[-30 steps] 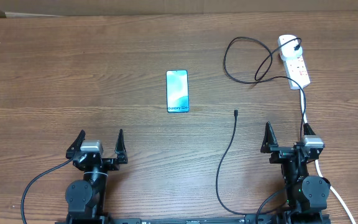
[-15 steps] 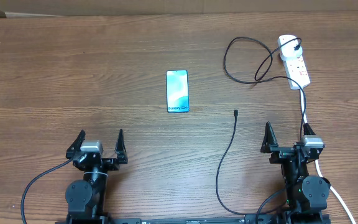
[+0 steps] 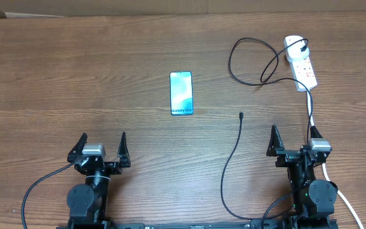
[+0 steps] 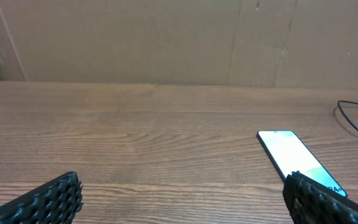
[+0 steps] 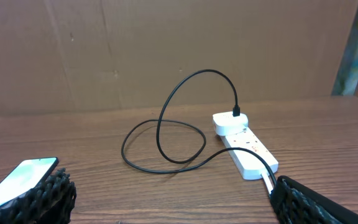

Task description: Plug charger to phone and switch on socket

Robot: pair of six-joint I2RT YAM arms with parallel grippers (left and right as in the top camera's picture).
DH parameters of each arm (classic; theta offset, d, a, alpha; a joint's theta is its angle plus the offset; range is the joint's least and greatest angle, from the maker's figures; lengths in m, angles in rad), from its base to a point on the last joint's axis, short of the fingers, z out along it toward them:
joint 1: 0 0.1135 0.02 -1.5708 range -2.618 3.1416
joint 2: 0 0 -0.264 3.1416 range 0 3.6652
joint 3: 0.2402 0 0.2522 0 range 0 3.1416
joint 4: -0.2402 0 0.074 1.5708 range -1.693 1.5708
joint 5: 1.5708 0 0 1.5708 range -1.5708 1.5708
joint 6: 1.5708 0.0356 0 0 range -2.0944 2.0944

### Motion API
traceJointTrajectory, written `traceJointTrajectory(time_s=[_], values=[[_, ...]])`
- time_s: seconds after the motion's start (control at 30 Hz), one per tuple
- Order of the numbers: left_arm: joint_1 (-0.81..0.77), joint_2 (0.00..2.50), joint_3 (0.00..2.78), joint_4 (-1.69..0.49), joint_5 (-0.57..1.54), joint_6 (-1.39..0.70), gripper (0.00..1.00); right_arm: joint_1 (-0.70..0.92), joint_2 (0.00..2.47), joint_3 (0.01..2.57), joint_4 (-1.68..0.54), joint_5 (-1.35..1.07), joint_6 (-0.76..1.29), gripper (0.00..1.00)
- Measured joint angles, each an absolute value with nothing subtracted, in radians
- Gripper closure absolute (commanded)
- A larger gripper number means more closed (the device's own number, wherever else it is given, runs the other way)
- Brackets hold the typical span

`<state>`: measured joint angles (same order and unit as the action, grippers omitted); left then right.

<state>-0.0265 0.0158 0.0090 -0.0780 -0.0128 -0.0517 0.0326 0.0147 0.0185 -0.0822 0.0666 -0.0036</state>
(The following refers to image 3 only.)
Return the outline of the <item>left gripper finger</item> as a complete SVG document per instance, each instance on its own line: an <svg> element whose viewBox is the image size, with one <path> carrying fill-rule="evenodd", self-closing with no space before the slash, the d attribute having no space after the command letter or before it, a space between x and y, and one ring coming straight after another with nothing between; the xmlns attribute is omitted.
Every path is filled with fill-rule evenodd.
<svg viewBox="0 0 366 229"><path fill-rule="evenodd" d="M131 167L130 155L127 148L126 132L122 133L118 148L119 165L122 168Z"/></svg>
<svg viewBox="0 0 366 229"><path fill-rule="evenodd" d="M87 142L87 134L84 132L79 141L76 143L76 145L70 150L70 152L68 153L67 155L67 161L69 163L72 163L76 160L77 156L82 154L82 150L84 148L84 145L86 144Z"/></svg>

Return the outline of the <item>Samsung Galaxy smartphone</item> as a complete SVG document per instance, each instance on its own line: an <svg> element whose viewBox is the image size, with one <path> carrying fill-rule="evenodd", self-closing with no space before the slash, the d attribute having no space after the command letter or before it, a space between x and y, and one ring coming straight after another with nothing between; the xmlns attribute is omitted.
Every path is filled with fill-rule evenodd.
<svg viewBox="0 0 366 229"><path fill-rule="evenodd" d="M170 107L174 116L194 113L193 81L190 71L170 73Z"/></svg>

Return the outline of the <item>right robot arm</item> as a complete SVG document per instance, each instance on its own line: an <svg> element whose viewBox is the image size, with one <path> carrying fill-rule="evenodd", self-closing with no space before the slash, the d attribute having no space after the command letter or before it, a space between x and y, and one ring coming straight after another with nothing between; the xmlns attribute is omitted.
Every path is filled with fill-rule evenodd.
<svg viewBox="0 0 366 229"><path fill-rule="evenodd" d="M298 150L286 150L276 125L271 127L271 137L266 155L276 158L275 166L287 169L291 184L289 195L294 203L294 213L286 214L277 222L278 228L337 228L334 213L338 187L332 181L317 179L315 165L326 162L332 151L328 140L316 127L311 127L311 137Z"/></svg>

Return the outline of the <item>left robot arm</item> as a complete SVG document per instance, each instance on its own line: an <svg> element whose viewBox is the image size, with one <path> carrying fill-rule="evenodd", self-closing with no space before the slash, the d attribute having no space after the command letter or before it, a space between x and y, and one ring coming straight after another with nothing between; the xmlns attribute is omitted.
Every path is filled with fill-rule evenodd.
<svg viewBox="0 0 366 229"><path fill-rule="evenodd" d="M109 185L112 175L122 173L131 166L126 143L122 133L118 161L105 161L105 148L101 143L88 143L86 133L82 134L70 150L67 161L85 176L84 183L73 186L67 194L69 207L68 228L116 228L114 221L106 216Z"/></svg>

